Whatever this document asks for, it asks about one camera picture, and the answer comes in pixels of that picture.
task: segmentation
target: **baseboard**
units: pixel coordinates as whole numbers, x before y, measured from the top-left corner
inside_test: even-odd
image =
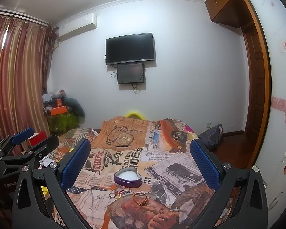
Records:
[[[244,133],[245,132],[243,130],[241,130],[241,131],[224,132],[222,134],[222,137],[229,137],[229,136],[234,136],[234,135],[239,135],[239,134],[244,135]]]

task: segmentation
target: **blue gripper pad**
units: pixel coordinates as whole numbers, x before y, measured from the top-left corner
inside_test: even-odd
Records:
[[[13,145],[19,145],[21,144],[22,142],[26,141],[29,137],[32,137],[34,135],[35,131],[33,128],[31,127],[28,127],[27,129],[23,130],[22,132],[16,134],[11,143]]]
[[[209,188],[217,191],[220,187],[219,172],[196,140],[190,145],[191,155],[194,158],[203,178]]]
[[[90,154],[90,142],[87,139],[81,139],[79,143],[75,146],[73,151],[67,153],[63,159],[60,161],[60,163],[65,163],[65,160],[67,160],[67,163],[65,166],[62,166],[63,169],[60,172],[61,176],[61,187],[66,190],[68,188],[71,188],[80,173],[84,163],[86,162],[89,154]]]

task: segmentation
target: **curtain rod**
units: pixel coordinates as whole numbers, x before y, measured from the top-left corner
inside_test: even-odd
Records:
[[[34,22],[34,23],[37,23],[37,24],[40,24],[40,25],[43,25],[43,26],[46,26],[46,27],[50,24],[49,22],[37,19],[35,17],[29,16],[29,15],[26,15],[26,14],[22,14],[22,13],[18,13],[18,12],[15,12],[15,11],[7,10],[7,9],[0,9],[0,15],[10,15],[10,16],[14,15],[14,17],[17,17],[17,18],[20,18],[20,19],[24,19],[24,20],[27,20],[27,21],[31,21],[31,22]]]

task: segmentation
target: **pile of clutter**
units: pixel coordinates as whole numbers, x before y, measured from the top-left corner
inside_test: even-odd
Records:
[[[85,122],[85,112],[81,105],[74,98],[67,97],[67,94],[63,89],[44,94],[42,96],[42,101],[45,116],[71,112],[78,116],[80,124]]]

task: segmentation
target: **yellow object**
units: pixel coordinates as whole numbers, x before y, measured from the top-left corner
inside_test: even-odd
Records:
[[[133,118],[133,119],[139,119],[139,120],[145,120],[144,116],[140,114],[139,112],[131,111],[128,114],[126,114],[126,117]]]
[[[48,192],[49,192],[49,190],[48,190],[48,188],[47,188],[47,187],[43,187],[43,186],[41,186],[41,190],[42,190],[42,192],[43,192],[43,196],[45,196],[45,195],[46,195],[46,193],[48,193]]]

